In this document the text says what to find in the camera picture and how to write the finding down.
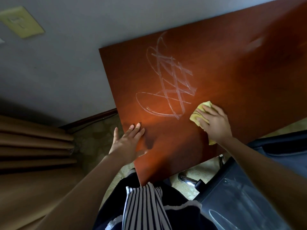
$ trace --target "hand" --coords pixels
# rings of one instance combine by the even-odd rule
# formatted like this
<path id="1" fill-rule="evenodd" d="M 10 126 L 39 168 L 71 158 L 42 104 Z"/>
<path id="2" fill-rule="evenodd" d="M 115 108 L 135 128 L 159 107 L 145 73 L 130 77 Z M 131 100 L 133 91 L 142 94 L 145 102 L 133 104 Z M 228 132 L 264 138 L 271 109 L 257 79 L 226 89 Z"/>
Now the hand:
<path id="1" fill-rule="evenodd" d="M 136 145 L 140 140 L 141 136 L 144 135 L 145 128 L 140 130 L 141 124 L 138 123 L 134 128 L 134 125 L 131 125 L 128 131 L 119 139 L 118 128 L 114 130 L 114 139 L 113 144 L 110 149 L 109 154 L 116 154 L 120 160 L 123 160 L 125 165 L 132 163 L 139 156 L 147 153 L 147 150 L 136 150 Z"/>
<path id="2" fill-rule="evenodd" d="M 232 137 L 228 117 L 218 106 L 212 105 L 212 107 L 213 108 L 203 105 L 203 108 L 207 113 L 200 109 L 196 110 L 205 119 L 209 120 L 209 124 L 201 118 L 197 118 L 197 120 L 202 128 L 208 133 L 210 139 L 218 144 L 222 144 L 224 140 Z"/>

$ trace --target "floor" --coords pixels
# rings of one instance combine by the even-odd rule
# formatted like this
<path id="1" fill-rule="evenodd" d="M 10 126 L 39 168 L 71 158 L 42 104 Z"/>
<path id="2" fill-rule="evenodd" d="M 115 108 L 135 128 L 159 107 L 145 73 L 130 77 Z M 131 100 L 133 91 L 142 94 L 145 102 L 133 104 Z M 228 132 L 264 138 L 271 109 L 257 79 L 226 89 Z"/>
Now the floor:
<path id="1" fill-rule="evenodd" d="M 85 174 L 88 174 L 108 153 L 113 142 L 113 132 L 118 127 L 120 136 L 123 135 L 122 125 L 119 116 L 116 114 L 107 119 L 94 123 L 88 123 L 76 128 L 70 129 L 68 132 L 75 137 L 74 155 L 82 166 Z M 264 137 L 286 134 L 295 131 L 307 129 L 307 118 L 284 127 L 278 131 L 268 134 Z M 109 186 L 103 198 L 102 204 L 109 197 L 117 183 L 124 177 L 130 169 L 134 168 L 133 163 L 124 166 L 116 175 L 113 182 Z M 220 169 L 218 158 L 213 158 L 203 162 L 185 171 L 186 176 L 195 180 L 202 179 L 207 183 Z M 187 199 L 192 200 L 198 194 L 193 187 L 182 183 L 178 180 L 178 174 L 170 177 L 171 184 L 179 190 Z"/>

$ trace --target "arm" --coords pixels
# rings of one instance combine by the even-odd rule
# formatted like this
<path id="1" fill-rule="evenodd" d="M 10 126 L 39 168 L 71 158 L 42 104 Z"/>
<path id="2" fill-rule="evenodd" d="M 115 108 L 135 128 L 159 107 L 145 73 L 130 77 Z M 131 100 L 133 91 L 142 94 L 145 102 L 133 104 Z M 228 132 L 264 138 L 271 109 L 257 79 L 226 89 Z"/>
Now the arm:
<path id="1" fill-rule="evenodd" d="M 228 117 L 216 105 L 197 110 L 198 119 L 210 139 L 215 140 L 236 160 L 255 187 L 293 229 L 307 229 L 307 180 L 265 157 L 232 137 Z"/>
<path id="2" fill-rule="evenodd" d="M 118 138 L 114 130 L 113 145 L 103 160 L 57 205 L 37 227 L 47 229 L 91 229 L 97 217 L 102 199 L 115 175 L 122 166 L 133 162 L 146 151 L 136 152 L 136 145 L 145 129 L 131 125 L 124 136 Z"/>

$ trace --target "brown baseboard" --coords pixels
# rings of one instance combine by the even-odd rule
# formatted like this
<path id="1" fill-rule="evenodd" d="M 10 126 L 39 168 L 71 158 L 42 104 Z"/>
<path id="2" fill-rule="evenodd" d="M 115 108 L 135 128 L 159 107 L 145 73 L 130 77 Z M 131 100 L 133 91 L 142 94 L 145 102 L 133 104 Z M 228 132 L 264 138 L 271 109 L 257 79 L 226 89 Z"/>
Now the brown baseboard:
<path id="1" fill-rule="evenodd" d="M 64 130 L 67 131 L 68 129 L 71 129 L 73 127 L 78 127 L 78 126 L 81 126 L 83 124 L 90 123 L 90 122 L 93 122 L 93 121 L 96 121 L 98 119 L 102 119 L 102 118 L 105 118 L 107 116 L 114 115 L 114 114 L 117 114 L 117 109 L 116 108 L 108 110 L 108 111 L 105 111 L 105 112 L 102 112 L 102 113 L 99 113 L 97 115 L 89 116 L 87 118 L 75 121 L 73 123 L 66 124 L 66 125 L 61 126 L 59 128 L 64 129 Z"/>

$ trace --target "person's left arm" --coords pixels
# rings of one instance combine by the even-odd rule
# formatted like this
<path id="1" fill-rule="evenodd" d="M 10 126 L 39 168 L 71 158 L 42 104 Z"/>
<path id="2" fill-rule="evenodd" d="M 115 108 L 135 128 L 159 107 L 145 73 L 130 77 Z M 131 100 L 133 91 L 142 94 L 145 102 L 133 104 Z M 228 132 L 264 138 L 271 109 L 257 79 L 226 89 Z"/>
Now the person's left arm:
<path id="1" fill-rule="evenodd" d="M 144 134 L 140 123 L 131 125 L 121 139 L 114 130 L 113 145 L 109 155 L 78 184 L 40 223 L 36 230 L 91 229 L 94 225 L 102 199 L 121 167 L 146 153 L 136 152 L 136 145 Z"/>

